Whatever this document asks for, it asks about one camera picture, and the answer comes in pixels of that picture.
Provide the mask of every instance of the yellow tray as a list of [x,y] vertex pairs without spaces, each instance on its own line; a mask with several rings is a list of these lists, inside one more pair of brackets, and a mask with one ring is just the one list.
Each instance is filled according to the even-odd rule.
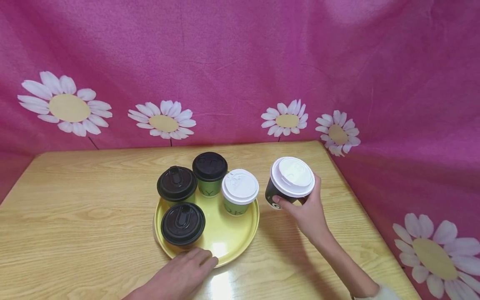
[[[203,210],[206,219],[202,237],[195,243],[195,246],[210,250],[213,256],[218,257],[216,268],[239,257],[250,245],[257,232],[260,220],[260,208],[257,200],[255,199],[247,212],[241,216],[232,216],[225,210],[222,193],[212,198],[206,198],[197,190],[195,204]],[[185,250],[167,243],[162,236],[160,223],[167,210],[167,204],[160,200],[154,217],[154,236],[163,251],[170,258],[174,258]]]

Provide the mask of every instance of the flower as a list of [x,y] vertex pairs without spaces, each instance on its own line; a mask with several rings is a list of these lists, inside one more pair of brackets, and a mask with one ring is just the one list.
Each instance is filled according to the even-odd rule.
[[393,224],[402,239],[395,240],[395,245],[402,251],[400,261],[413,267],[416,282],[426,281],[430,293],[438,299],[445,292],[451,300],[480,299],[475,293],[480,294],[480,282],[470,276],[480,276],[480,259],[475,257],[480,253],[477,239],[457,238],[456,226],[449,221],[443,221],[434,234],[433,223],[426,215],[417,218],[407,214],[405,228]]
[[308,114],[305,114],[305,104],[301,104],[301,99],[293,100],[287,107],[283,103],[278,103],[275,108],[267,108],[267,112],[262,114],[262,128],[270,127],[268,135],[279,137],[290,133],[299,134],[300,129],[307,127]]
[[315,130],[326,133],[320,138],[324,141],[325,147],[335,156],[345,156],[343,152],[348,153],[354,146],[360,145],[360,139],[357,135],[360,131],[355,128],[353,119],[347,121],[347,113],[340,113],[339,110],[333,112],[333,118],[330,115],[323,114],[321,118],[317,118],[320,126]]
[[186,109],[181,111],[181,104],[172,100],[160,102],[160,108],[152,102],[145,105],[135,106],[138,111],[130,109],[128,116],[137,123],[140,128],[150,129],[150,135],[161,136],[164,139],[181,140],[186,139],[193,131],[188,129],[197,125],[197,122],[190,119],[192,111]]
[[112,107],[103,101],[94,100],[94,90],[77,90],[72,78],[63,75],[58,79],[48,71],[40,72],[40,79],[42,83],[32,80],[22,83],[24,89],[36,97],[17,96],[20,105],[39,114],[39,119],[55,123],[60,130],[78,136],[86,136],[87,132],[99,134],[99,126],[108,127],[103,118],[112,117],[108,111]]

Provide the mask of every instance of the hand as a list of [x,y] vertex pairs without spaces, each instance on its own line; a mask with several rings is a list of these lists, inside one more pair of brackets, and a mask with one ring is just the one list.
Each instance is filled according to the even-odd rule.
[[295,206],[287,200],[273,196],[273,201],[280,205],[297,222],[300,231],[311,243],[321,242],[324,238],[330,238],[331,233],[325,221],[324,207],[320,199],[320,186],[322,180],[315,175],[315,186],[302,206]]
[[210,251],[194,248],[182,252],[124,300],[191,299],[217,264],[218,258]]

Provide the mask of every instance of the black lid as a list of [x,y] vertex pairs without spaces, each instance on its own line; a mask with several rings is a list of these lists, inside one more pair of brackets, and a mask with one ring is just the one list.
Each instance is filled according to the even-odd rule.
[[198,179],[213,182],[225,176],[228,164],[220,154],[205,152],[193,160],[192,169]]
[[186,246],[194,243],[205,228],[205,215],[193,203],[184,202],[171,207],[163,215],[160,230],[172,245]]
[[178,202],[190,197],[197,189],[195,174],[184,167],[169,167],[156,182],[156,190],[167,201]]

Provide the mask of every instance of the pink backdrop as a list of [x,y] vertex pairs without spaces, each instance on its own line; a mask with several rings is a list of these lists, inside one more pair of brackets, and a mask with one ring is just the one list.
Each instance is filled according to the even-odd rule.
[[[478,239],[478,2],[358,2],[0,2],[0,199],[45,151],[313,140],[324,134],[332,153],[344,155],[335,162],[396,257],[394,240],[400,237],[393,224],[415,234],[404,222],[408,213],[427,215],[435,229],[448,220],[457,237]],[[85,100],[101,120],[63,123],[52,106],[56,94]],[[295,99],[305,107],[283,112],[278,105]],[[181,109],[168,102],[162,107],[167,100]],[[136,107],[147,102],[158,111]],[[185,129],[152,136],[158,126],[152,127],[150,112],[173,117]],[[278,130],[276,114],[298,116],[297,129]],[[323,114],[343,126],[343,149],[326,136],[332,132],[329,117],[316,121]],[[355,124],[346,122],[350,118]],[[478,253],[469,253],[476,268],[465,273],[480,275]],[[432,292],[426,279],[414,279],[415,264],[405,262],[422,297],[435,299],[439,287]],[[449,293],[443,299],[462,286],[441,283]]]

